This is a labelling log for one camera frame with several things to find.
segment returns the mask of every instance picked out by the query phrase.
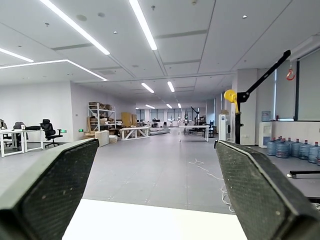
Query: black office chair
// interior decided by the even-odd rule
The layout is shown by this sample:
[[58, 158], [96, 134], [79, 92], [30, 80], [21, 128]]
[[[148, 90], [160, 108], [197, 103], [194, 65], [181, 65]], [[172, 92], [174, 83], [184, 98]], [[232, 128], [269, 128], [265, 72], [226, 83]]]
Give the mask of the black office chair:
[[50, 141], [52, 139], [52, 142], [45, 145], [44, 147], [48, 147], [50, 145], [53, 145], [54, 147], [57, 145], [62, 145], [62, 143], [57, 143], [55, 142], [56, 138], [62, 138], [63, 136], [61, 135], [61, 129], [57, 129], [59, 131], [58, 135], [56, 134], [56, 131], [54, 130], [54, 127], [52, 126], [51, 122], [49, 119], [43, 119], [42, 123], [40, 123], [40, 126], [42, 128], [42, 130], [45, 133], [45, 138]]

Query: metal shelving unit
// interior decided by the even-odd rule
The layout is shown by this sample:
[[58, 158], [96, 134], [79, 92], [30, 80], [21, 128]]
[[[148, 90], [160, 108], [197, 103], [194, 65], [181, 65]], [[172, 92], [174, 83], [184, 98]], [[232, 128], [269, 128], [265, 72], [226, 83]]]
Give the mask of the metal shelving unit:
[[[114, 123], [108, 123], [108, 124], [100, 124], [100, 113], [107, 113], [108, 118], [114, 117]], [[116, 120], [116, 107], [114, 106], [114, 110], [106, 110], [100, 108], [100, 103], [97, 102], [95, 105], [89, 105], [88, 104], [88, 117], [94, 116], [96, 121], [90, 121], [90, 128], [91, 126], [95, 126], [93, 131], [100, 131], [101, 126], [114, 126], [114, 128], [117, 128], [117, 120]]]

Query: stand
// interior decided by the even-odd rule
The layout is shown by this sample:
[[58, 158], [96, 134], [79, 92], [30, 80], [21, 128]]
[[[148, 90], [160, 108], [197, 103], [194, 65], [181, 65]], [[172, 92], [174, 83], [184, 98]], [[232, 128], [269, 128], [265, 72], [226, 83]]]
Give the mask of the stand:
[[284, 63], [285, 60], [291, 55], [291, 51], [287, 50], [283, 53], [283, 56], [268, 70], [266, 73], [260, 77], [247, 91], [245, 92], [237, 92], [236, 101], [238, 105], [239, 112], [235, 114], [235, 143], [240, 144], [240, 136], [241, 136], [241, 127], [244, 125], [241, 123], [241, 103], [245, 103], [250, 94], [259, 87], [281, 64]]

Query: white table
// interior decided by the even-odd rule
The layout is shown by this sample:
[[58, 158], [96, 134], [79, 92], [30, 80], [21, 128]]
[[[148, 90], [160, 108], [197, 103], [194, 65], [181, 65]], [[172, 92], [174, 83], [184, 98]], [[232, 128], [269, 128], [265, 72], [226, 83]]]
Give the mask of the white table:
[[[40, 133], [40, 147], [30, 148], [27, 146], [27, 133], [39, 132]], [[14, 154], [24, 154], [37, 149], [44, 149], [44, 140], [42, 138], [42, 130], [22, 130], [22, 129], [5, 129], [0, 130], [0, 147], [1, 147], [1, 157], [10, 156]], [[17, 134], [21, 134], [21, 151], [14, 151], [10, 153], [5, 153], [5, 142], [4, 135], [11, 134], [12, 137], [12, 147], [17, 147]]]
[[121, 141], [149, 138], [149, 129], [150, 127], [148, 126], [122, 128], [120, 129]]
[[181, 129], [205, 129], [205, 135], [204, 135], [204, 139], [206, 142], [209, 142], [209, 125], [180, 125], [179, 126], [179, 135], [180, 135], [180, 142], [181, 142]]
[[82, 199], [62, 240], [246, 240], [236, 215]]

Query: white wall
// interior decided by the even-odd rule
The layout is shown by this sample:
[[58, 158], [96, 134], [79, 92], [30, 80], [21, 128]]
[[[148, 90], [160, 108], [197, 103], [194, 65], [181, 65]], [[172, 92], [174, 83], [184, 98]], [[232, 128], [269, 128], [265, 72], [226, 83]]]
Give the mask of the white wall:
[[[237, 71], [237, 91], [247, 91], [253, 83], [257, 81], [258, 70], [252, 69], [240, 69]], [[257, 103], [257, 91], [253, 91], [250, 94], [249, 99], [241, 104], [241, 123], [244, 125], [241, 127], [240, 143], [242, 145], [255, 145], [256, 139], [256, 103]]]
[[291, 138], [292, 141], [300, 139], [300, 142], [308, 140], [314, 144], [320, 142], [320, 122], [307, 121], [275, 121], [272, 123], [272, 137]]
[[[263, 76], [268, 69], [258, 69], [258, 78]], [[255, 144], [259, 144], [259, 123], [261, 122], [262, 111], [270, 111], [271, 117], [274, 111], [275, 95], [275, 73], [271, 74], [256, 89], [256, 111], [255, 111]]]
[[112, 95], [75, 83], [71, 83], [71, 102], [74, 141], [82, 139], [84, 135], [83, 132], [78, 131], [79, 129], [84, 129], [85, 131], [88, 129], [88, 102], [112, 105], [115, 107], [117, 119], [121, 119], [121, 112], [136, 114], [135, 103], [123, 101]]
[[[11, 129], [15, 122], [39, 126], [42, 119], [50, 119], [55, 130], [67, 130], [57, 142], [73, 141], [69, 82], [1, 86], [0, 96], [0, 118], [8, 128]], [[30, 133], [29, 140], [38, 142], [40, 135]]]

